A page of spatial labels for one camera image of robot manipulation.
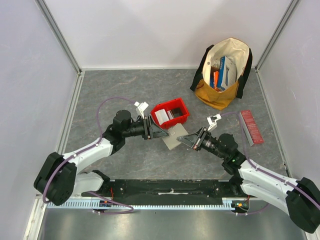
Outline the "grey card holder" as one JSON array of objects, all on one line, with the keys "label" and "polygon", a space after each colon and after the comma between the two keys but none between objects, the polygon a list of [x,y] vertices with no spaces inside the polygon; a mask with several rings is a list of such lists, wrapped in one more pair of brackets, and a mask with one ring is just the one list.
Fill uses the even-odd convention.
[{"label": "grey card holder", "polygon": [[178,141],[177,138],[185,135],[188,135],[187,130],[181,123],[178,123],[168,129],[168,136],[163,137],[162,140],[171,151],[181,144],[181,142]]}]

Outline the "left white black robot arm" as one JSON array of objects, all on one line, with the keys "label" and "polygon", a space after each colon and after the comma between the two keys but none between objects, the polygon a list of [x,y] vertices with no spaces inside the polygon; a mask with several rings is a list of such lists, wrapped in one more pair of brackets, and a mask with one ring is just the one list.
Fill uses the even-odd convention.
[{"label": "left white black robot arm", "polygon": [[93,191],[106,196],[110,184],[99,171],[81,174],[86,167],[98,160],[117,153],[130,137],[141,136],[144,140],[167,137],[167,131],[160,128],[151,116],[139,116],[133,120],[131,113],[120,110],[104,133],[94,142],[72,152],[50,153],[42,165],[34,188],[42,194],[44,203],[60,206],[72,195]]}]

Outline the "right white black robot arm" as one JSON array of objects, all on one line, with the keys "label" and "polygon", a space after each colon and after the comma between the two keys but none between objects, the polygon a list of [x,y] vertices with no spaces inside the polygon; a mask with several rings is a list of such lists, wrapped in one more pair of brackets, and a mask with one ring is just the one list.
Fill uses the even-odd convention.
[{"label": "right white black robot arm", "polygon": [[206,150],[222,159],[224,170],[238,178],[229,184],[233,196],[257,197],[282,210],[307,233],[313,234],[320,226],[320,190],[312,180],[287,177],[257,164],[238,150],[233,135],[228,133],[216,138],[203,127],[177,140],[195,151]]}]

